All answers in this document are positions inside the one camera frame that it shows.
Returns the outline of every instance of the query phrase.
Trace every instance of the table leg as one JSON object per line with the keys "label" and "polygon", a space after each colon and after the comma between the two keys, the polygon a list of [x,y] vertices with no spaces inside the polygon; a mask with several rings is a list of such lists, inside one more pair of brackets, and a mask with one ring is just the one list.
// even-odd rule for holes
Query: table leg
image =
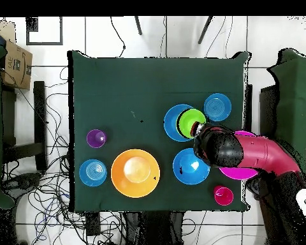
{"label": "table leg", "polygon": [[142,33],[141,28],[140,28],[140,20],[138,20],[138,16],[135,16],[135,20],[136,20],[138,34],[142,35],[143,33]]}
{"label": "table leg", "polygon": [[198,40],[198,44],[201,44],[202,40],[204,39],[204,35],[207,31],[208,26],[211,23],[211,20],[213,19],[213,16],[208,16],[207,22],[204,25],[203,31],[201,32],[200,39]]}

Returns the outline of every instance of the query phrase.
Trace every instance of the floor tile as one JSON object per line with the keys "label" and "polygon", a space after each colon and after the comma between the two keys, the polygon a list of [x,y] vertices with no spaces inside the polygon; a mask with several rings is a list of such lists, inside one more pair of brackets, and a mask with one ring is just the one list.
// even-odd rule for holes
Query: floor tile
{"label": "floor tile", "polygon": [[[31,42],[51,42],[57,39],[60,28],[57,18],[39,17],[38,33],[30,33]],[[85,17],[63,17],[63,45],[26,45],[25,17],[7,17],[16,25],[17,45],[33,54],[33,66],[67,65],[67,51],[85,51]]]}
{"label": "floor tile", "polygon": [[[57,126],[54,119],[57,121],[57,125],[59,125],[59,115],[57,113],[61,116],[61,125],[59,126],[58,134],[69,142],[68,84],[63,84],[65,80],[60,79],[62,69],[60,67],[34,67],[31,77],[31,90],[15,90],[17,95],[15,103],[15,137],[17,145],[34,142],[34,81],[44,81],[47,86],[45,88],[46,97],[48,98],[48,105],[46,107],[48,121],[47,145],[53,145],[55,142],[53,137],[56,136],[55,129]],[[61,72],[61,78],[68,77],[67,72],[68,69],[65,68]]]}
{"label": "floor tile", "polygon": [[168,16],[168,57],[205,57],[208,51],[207,57],[231,58],[245,51],[246,16],[227,16],[226,20],[224,16],[214,16],[199,45],[207,19],[208,16]]}
{"label": "floor tile", "polygon": [[[62,156],[64,154],[66,154],[67,149],[59,149],[59,154]],[[56,158],[58,158],[58,150],[55,148],[53,153],[51,155],[48,156],[48,165],[51,163],[51,161],[55,160]],[[37,172],[36,171],[36,165],[35,165],[35,158],[34,157],[30,157],[29,159],[33,159],[33,161],[31,160],[27,160],[28,162],[23,162],[22,160],[26,159],[20,159],[20,166],[14,170],[13,172],[16,173],[17,175],[23,174],[23,173],[30,173],[30,172]],[[8,165],[9,170],[11,170],[13,168],[13,164]],[[69,179],[64,179],[63,177],[58,178],[54,178],[54,179],[47,179],[49,177],[54,176],[53,173],[57,173],[59,172],[59,161],[56,161],[49,169],[47,172],[47,175],[44,176],[42,180],[40,182],[40,185],[44,185],[44,184],[57,184],[57,183],[61,183],[61,188],[65,189],[66,191],[69,191]],[[55,186],[51,186],[47,187],[47,188],[43,188],[44,191],[48,191],[49,193],[52,192],[52,189],[55,188]],[[41,203],[38,202],[39,199],[41,199],[42,201],[47,200],[46,202],[43,203],[43,205],[47,208],[50,203],[52,202],[52,198],[53,195],[52,194],[47,194],[47,193],[43,193],[40,191],[37,191],[37,193],[34,193],[34,191],[30,192],[29,194],[24,195],[21,199],[20,202],[18,203],[18,207],[17,207],[17,214],[16,214],[16,223],[30,223],[33,224],[34,222],[36,223],[40,223],[43,222],[43,218],[42,218],[42,214],[39,214],[40,212],[45,211],[43,206],[41,206]]]}
{"label": "floor tile", "polygon": [[266,232],[264,226],[244,226],[242,245],[265,245]]}
{"label": "floor tile", "polygon": [[252,84],[252,132],[259,135],[259,94],[262,88],[274,85],[275,81],[266,69],[249,68],[248,83]]}
{"label": "floor tile", "polygon": [[259,201],[254,199],[254,195],[250,191],[246,191],[245,201],[251,208],[243,213],[244,225],[264,225]]}
{"label": "floor tile", "polygon": [[[41,225],[37,227],[39,232],[42,228]],[[47,226],[43,233],[39,234],[36,233],[34,225],[16,225],[16,231],[18,241],[27,241],[29,245],[31,245],[37,237],[40,238],[34,245],[85,245],[72,226],[65,229],[59,225]],[[78,229],[77,232],[80,237],[83,237],[83,230]]]}
{"label": "floor tile", "polygon": [[249,66],[275,65],[283,48],[294,48],[306,55],[306,16],[249,16]]}
{"label": "floor tile", "polygon": [[[199,229],[199,225],[195,229],[192,225],[182,226],[184,245],[196,245]],[[241,232],[241,226],[202,225],[197,245],[241,245]]]}
{"label": "floor tile", "polygon": [[[142,35],[138,34],[134,16],[112,17],[126,46],[122,57],[159,57],[165,33],[163,16],[139,16],[139,21]],[[86,54],[89,57],[118,57],[122,46],[110,17],[86,17]]]}
{"label": "floor tile", "polygon": [[[201,224],[205,211],[186,211],[184,219],[192,219],[196,224]],[[203,224],[216,225],[241,225],[242,213],[237,211],[207,211]]]}

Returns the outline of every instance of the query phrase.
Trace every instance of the white tiled floor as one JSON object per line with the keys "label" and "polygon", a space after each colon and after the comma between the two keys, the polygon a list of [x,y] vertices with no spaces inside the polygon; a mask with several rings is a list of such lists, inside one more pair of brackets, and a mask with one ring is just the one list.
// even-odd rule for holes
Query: white tiled floor
{"label": "white tiled floor", "polygon": [[[60,79],[60,72],[68,64],[67,50],[79,50],[90,57],[114,57],[122,51],[122,42],[118,39],[109,17],[63,17],[63,45],[32,45],[26,46],[26,21],[22,17],[7,17],[16,25],[17,44],[33,53],[32,82],[44,80],[45,85],[51,86],[65,81]],[[113,17],[113,23],[120,37],[126,44],[123,57],[159,57],[161,40],[165,32],[163,16],[140,17],[143,35],[138,34],[134,17]],[[205,34],[203,42],[198,45],[201,30],[207,16],[193,17],[168,17],[168,57],[232,57],[239,51],[252,53],[249,62],[249,83],[253,85],[253,112],[252,131],[259,134],[259,92],[262,87],[274,84],[274,80],[266,70],[267,67],[277,62],[278,51],[282,48],[293,47],[306,55],[306,18],[299,17],[214,17]],[[30,41],[58,41],[59,19],[50,17],[39,18],[38,33],[30,33]],[[165,57],[166,38],[163,39],[161,56]],[[67,78],[65,68],[62,78]],[[24,97],[17,92],[16,105],[16,138],[17,144],[26,144],[34,141],[34,114]],[[46,88],[46,95],[68,92],[67,85],[57,85]],[[33,92],[23,91],[26,98],[33,104]],[[48,99],[48,104],[62,116],[59,134],[69,142],[68,127],[68,102],[66,95],[53,95]],[[57,114],[48,109],[56,119]],[[47,116],[48,128],[54,133],[55,123],[52,116]],[[48,133],[48,146],[52,146],[54,139]],[[66,149],[60,148],[61,154],[66,154]],[[49,156],[49,161],[58,157],[57,150]],[[20,160],[20,167],[16,174],[34,172],[34,158]],[[57,165],[49,172],[57,172]],[[40,204],[30,196],[32,204],[41,208]],[[264,245],[265,229],[259,204],[249,192],[246,193],[246,202],[251,209],[245,213],[240,212],[208,212],[200,230],[198,245]],[[38,211],[28,202],[25,195],[17,211],[17,233],[20,240],[25,239],[31,243],[36,238],[34,219]],[[204,212],[186,212],[184,219],[192,219],[195,223],[202,223]],[[190,220],[184,221],[183,234],[194,229]],[[193,233],[183,236],[185,245],[195,245],[200,226],[196,225]],[[50,236],[51,245],[60,226],[48,227],[44,235]],[[119,241],[120,234],[113,237]],[[73,229],[65,229],[61,234],[63,245],[85,245]],[[50,245],[47,238],[38,241],[35,245]],[[54,245],[61,245],[57,240]]]}

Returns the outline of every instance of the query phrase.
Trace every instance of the purple cup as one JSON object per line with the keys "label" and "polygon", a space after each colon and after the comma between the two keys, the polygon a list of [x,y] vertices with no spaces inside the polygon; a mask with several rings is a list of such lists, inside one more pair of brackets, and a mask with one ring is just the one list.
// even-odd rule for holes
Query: purple cup
{"label": "purple cup", "polygon": [[100,130],[91,130],[86,137],[87,143],[90,147],[98,149],[105,144],[106,135],[103,131]]}

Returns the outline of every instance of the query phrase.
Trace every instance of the blue cup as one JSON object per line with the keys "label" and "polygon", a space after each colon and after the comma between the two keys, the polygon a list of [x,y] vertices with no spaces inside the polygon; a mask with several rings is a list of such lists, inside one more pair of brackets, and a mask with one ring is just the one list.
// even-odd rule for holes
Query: blue cup
{"label": "blue cup", "polygon": [[96,187],[106,179],[107,171],[105,165],[98,160],[87,160],[79,169],[79,176],[85,185]]}
{"label": "blue cup", "polygon": [[193,107],[186,104],[175,105],[174,107],[169,109],[169,111],[167,111],[164,117],[164,130],[166,131],[166,134],[174,141],[186,142],[192,139],[182,137],[177,131],[177,118],[186,109],[193,109]]}
{"label": "blue cup", "polygon": [[204,102],[204,113],[212,121],[223,121],[231,112],[231,102],[226,95],[215,93]]}
{"label": "blue cup", "polygon": [[210,167],[195,156],[193,148],[180,151],[175,156],[172,167],[176,178],[188,185],[201,183],[210,173]]}

